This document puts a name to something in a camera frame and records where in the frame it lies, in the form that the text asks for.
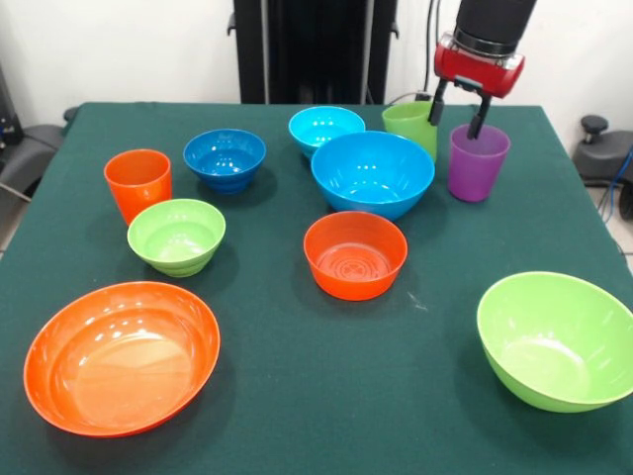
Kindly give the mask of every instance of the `light blue bowl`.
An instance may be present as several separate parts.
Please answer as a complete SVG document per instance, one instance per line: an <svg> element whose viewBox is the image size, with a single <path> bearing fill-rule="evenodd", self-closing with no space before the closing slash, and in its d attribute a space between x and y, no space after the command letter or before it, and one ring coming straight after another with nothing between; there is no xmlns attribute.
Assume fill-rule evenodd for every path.
<svg viewBox="0 0 633 475"><path fill-rule="evenodd" d="M317 106L295 114L288 123L288 130L304 156L310 159L324 143L363 132L365 123L358 114L342 107Z"/></svg>
<svg viewBox="0 0 633 475"><path fill-rule="evenodd" d="M252 181L266 156L266 145L251 132L218 129L192 138L183 155L207 186L228 195L239 193Z"/></svg>
<svg viewBox="0 0 633 475"><path fill-rule="evenodd" d="M433 181L435 165L417 143L385 132L334 139L312 160L313 176L337 211L367 211L396 220Z"/></svg>

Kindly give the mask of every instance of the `blue cable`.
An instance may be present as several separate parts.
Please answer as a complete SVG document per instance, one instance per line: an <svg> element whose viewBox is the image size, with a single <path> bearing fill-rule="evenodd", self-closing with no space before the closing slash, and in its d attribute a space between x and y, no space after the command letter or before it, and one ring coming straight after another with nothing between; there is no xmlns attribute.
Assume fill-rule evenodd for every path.
<svg viewBox="0 0 633 475"><path fill-rule="evenodd" d="M618 181L620 180L620 178L622 177L622 175L628 168L629 163L631 162L632 158L633 158L633 146L631 146L631 148L629 149L629 152L626 155L626 158L624 159L624 163L622 163L620 170L613 177L613 179L611 180L611 183L609 183L608 191L611 194L611 209L609 210L609 216L607 216L606 220L604 220L605 224L607 224L609 220L611 219L611 217L613 216L613 195L615 194L615 185L618 183Z"/></svg>

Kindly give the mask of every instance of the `bowl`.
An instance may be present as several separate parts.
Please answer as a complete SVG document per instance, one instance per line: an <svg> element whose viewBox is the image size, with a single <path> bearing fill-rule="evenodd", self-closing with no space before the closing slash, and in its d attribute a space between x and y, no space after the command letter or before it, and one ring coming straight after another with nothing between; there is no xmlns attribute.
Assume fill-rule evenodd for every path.
<svg viewBox="0 0 633 475"><path fill-rule="evenodd" d="M386 132L339 137L313 156L313 176L337 211L366 211L396 220L433 181L435 164L417 143Z"/></svg>
<svg viewBox="0 0 633 475"><path fill-rule="evenodd" d="M225 217L199 200L163 201L130 224L128 243L138 257L171 277L200 272L225 235Z"/></svg>
<svg viewBox="0 0 633 475"><path fill-rule="evenodd" d="M182 410L216 365L220 330L198 297L160 282L105 287L60 310L27 354L24 386L57 428L115 437Z"/></svg>
<svg viewBox="0 0 633 475"><path fill-rule="evenodd" d="M322 290L342 300L369 300L396 280L407 259L407 239L385 218L347 211L310 226L304 252Z"/></svg>
<svg viewBox="0 0 633 475"><path fill-rule="evenodd" d="M477 325L495 374L536 408L579 413L633 391L633 315L584 280L506 277L482 298Z"/></svg>
<svg viewBox="0 0 633 475"><path fill-rule="evenodd" d="M302 154L310 159L324 143L346 134L363 132L365 123L348 109L317 106L295 114L288 123L288 130Z"/></svg>
<svg viewBox="0 0 633 475"><path fill-rule="evenodd" d="M261 138L247 131L219 129L194 137L183 151L187 166L212 190L239 193L266 156Z"/></svg>

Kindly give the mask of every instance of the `green bowl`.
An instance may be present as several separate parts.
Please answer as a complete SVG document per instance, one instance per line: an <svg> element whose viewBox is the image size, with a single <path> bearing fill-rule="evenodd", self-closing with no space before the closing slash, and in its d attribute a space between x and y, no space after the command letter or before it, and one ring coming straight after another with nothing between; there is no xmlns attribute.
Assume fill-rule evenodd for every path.
<svg viewBox="0 0 633 475"><path fill-rule="evenodd" d="M477 326L495 374L536 408L579 413L633 392L633 314L585 280L510 275L484 294Z"/></svg>
<svg viewBox="0 0 633 475"><path fill-rule="evenodd" d="M142 260L171 277L200 272L225 235L225 217L199 200L169 200L138 214L128 243Z"/></svg>

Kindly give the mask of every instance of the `orange bowl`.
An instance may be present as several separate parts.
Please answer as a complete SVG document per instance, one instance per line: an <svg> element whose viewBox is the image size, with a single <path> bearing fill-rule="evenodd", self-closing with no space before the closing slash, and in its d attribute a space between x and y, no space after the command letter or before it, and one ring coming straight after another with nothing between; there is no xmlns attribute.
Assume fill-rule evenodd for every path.
<svg viewBox="0 0 633 475"><path fill-rule="evenodd" d="M304 238L316 284L342 300L369 300L385 293L407 259L407 239L391 221L359 211L332 213Z"/></svg>
<svg viewBox="0 0 633 475"><path fill-rule="evenodd" d="M115 437L154 428L202 389L218 360L211 309L174 285L127 282L60 310L27 354L31 405L52 425Z"/></svg>

